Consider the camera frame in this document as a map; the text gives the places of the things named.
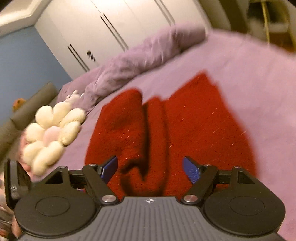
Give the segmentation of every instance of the ribbed gray surface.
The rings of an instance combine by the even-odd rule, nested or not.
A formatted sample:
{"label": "ribbed gray surface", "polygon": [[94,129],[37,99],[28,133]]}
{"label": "ribbed gray surface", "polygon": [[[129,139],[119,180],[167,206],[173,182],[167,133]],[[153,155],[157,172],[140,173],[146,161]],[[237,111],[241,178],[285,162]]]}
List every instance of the ribbed gray surface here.
{"label": "ribbed gray surface", "polygon": [[[237,238],[212,227],[197,207],[174,197],[126,197],[116,206],[103,207],[84,230],[54,241],[233,241],[275,240],[272,237]],[[21,241],[40,238],[23,235]]]}

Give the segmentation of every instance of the white wardrobe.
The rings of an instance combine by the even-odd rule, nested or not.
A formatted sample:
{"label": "white wardrobe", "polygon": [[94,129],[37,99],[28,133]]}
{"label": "white wardrobe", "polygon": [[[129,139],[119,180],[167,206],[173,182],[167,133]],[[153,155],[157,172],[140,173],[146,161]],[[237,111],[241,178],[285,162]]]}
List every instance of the white wardrobe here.
{"label": "white wardrobe", "polygon": [[75,79],[179,22],[210,23],[197,0],[52,0],[35,27]]}

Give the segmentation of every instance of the logo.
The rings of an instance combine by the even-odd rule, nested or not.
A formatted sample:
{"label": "logo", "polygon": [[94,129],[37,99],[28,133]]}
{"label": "logo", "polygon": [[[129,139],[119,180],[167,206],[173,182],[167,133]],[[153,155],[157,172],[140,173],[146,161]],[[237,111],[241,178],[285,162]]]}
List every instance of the logo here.
{"label": "logo", "polygon": [[146,202],[149,203],[149,204],[151,204],[151,203],[154,202],[154,200],[153,200],[152,198],[148,198],[148,199],[146,200]]}

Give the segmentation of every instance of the gray sofa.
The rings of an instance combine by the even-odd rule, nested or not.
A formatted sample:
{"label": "gray sofa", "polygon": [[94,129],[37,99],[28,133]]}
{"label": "gray sofa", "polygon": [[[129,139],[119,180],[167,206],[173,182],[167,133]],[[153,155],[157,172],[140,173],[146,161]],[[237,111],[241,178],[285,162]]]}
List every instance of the gray sofa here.
{"label": "gray sofa", "polygon": [[57,95],[58,91],[53,83],[48,82],[0,127],[0,172],[3,170],[4,160],[16,158],[21,133],[34,122],[36,111],[44,105],[53,107]]}

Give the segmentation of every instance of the stuffed animal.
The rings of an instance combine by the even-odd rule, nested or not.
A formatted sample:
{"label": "stuffed animal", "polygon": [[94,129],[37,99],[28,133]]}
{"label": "stuffed animal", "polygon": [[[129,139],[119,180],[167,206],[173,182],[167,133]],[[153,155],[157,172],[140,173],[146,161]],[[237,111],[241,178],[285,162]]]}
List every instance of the stuffed animal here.
{"label": "stuffed animal", "polygon": [[36,123],[31,123],[26,128],[25,138],[30,144],[24,147],[22,159],[31,167],[34,175],[43,175],[48,166],[59,160],[64,146],[76,138],[86,117],[83,109],[72,109],[71,103],[78,98],[80,96],[75,91],[54,108],[42,106],[35,114]]}
{"label": "stuffed animal", "polygon": [[26,102],[23,98],[18,98],[13,102],[12,111],[16,112]]}
{"label": "stuffed animal", "polygon": [[72,95],[68,95],[66,97],[65,102],[71,103],[73,105],[81,96],[83,96],[83,94],[84,93],[82,93],[82,95],[79,95],[78,91],[75,90]]}

